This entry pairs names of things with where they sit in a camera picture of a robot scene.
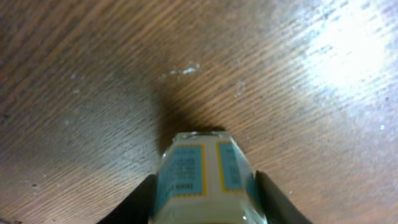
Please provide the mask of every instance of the black object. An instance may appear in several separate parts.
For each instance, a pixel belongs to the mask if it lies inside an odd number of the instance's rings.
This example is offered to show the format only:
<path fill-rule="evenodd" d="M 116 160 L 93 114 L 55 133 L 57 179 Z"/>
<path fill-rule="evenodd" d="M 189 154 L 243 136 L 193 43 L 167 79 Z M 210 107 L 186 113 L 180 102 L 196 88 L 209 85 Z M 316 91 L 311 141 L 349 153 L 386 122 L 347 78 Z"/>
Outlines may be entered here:
<path fill-rule="evenodd" d="M 311 224 L 278 186 L 263 172 L 256 172 L 260 201 L 269 224 Z M 149 175 L 98 224 L 147 224 L 156 194 L 156 176 Z"/>

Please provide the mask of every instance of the yellow border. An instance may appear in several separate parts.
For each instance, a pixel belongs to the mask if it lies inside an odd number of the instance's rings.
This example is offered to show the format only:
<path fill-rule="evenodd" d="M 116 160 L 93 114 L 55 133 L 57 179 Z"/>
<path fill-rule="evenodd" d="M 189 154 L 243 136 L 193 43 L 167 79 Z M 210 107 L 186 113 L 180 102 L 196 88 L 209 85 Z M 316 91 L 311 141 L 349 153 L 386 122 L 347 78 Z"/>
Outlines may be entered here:
<path fill-rule="evenodd" d="M 206 184 L 206 159 L 205 159 L 205 146 L 201 145 L 201 176 L 203 179 L 203 196 L 207 195 L 207 184 Z"/>
<path fill-rule="evenodd" d="M 166 205 L 174 198 L 187 198 L 187 197 L 203 197 L 207 195 L 207 185 L 206 185 L 206 160 L 205 160 L 205 146 L 203 144 L 183 144 L 183 145 L 179 145 L 179 146 L 175 146 L 174 149 L 178 148 L 178 147 L 190 147 L 190 146 L 200 146 L 201 149 L 201 167 L 202 167 L 202 182 L 203 182 L 203 193 L 202 194 L 185 194 L 185 195 L 174 195 L 172 197 L 169 197 L 169 199 L 167 199 L 167 201 L 164 203 L 164 205 L 162 206 L 162 208 L 159 209 L 159 211 L 154 214 L 153 216 L 153 220 L 156 220 L 159 216 L 159 214 L 162 213 L 163 209 L 166 207 Z"/>
<path fill-rule="evenodd" d="M 223 189 L 223 192 L 225 193 L 231 193 L 231 192 L 244 192 L 243 189 L 227 189 L 225 187 L 225 179 L 224 179 L 224 170 L 223 170 L 223 163 L 221 161 L 221 150 L 220 150 L 220 143 L 230 143 L 233 144 L 231 141 L 219 141 L 217 142 L 217 156 L 218 156 L 218 169 L 220 170 L 220 181 L 221 181 L 221 188 Z"/>

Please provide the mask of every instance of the white speck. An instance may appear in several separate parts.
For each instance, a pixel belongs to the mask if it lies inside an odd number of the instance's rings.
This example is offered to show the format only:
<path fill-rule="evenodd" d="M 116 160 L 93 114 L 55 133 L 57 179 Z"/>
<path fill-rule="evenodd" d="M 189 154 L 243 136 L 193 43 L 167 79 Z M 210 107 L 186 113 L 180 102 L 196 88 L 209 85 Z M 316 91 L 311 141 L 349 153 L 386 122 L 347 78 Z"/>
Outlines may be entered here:
<path fill-rule="evenodd" d="M 192 73 L 192 72 L 194 72 L 194 71 L 195 71 L 194 68 L 187 68 L 187 69 L 185 69 L 184 71 L 182 71 L 182 73 L 185 75 L 185 74 L 188 74 L 188 73 Z"/>

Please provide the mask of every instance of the blue label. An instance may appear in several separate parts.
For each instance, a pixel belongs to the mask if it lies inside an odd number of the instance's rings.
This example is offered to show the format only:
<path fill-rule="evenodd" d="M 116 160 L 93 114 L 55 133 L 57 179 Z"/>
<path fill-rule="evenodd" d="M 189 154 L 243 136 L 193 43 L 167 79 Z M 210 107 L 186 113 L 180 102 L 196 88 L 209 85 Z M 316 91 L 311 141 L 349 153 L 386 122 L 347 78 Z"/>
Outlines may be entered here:
<path fill-rule="evenodd" d="M 218 157 L 221 160 L 220 173 L 223 190 L 242 190 L 241 174 L 239 173 L 233 145 L 229 142 L 220 142 L 218 150 Z"/>
<path fill-rule="evenodd" d="M 261 207 L 256 181 L 249 163 L 231 142 L 218 143 L 218 159 L 223 191 L 244 190 Z"/>
<path fill-rule="evenodd" d="M 154 214 L 172 197 L 206 194 L 204 153 L 202 146 L 179 146 L 168 155 L 158 173 Z"/>

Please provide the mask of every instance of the wooden surface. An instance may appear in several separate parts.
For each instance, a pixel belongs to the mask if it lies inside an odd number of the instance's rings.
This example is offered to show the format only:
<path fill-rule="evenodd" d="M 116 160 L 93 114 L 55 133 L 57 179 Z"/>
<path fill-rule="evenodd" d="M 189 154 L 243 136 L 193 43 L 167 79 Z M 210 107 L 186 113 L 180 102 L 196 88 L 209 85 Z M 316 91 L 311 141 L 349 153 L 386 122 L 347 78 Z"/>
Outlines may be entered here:
<path fill-rule="evenodd" d="M 0 1 L 0 217 L 94 223 L 222 126 L 314 223 L 398 223 L 394 1 Z"/>

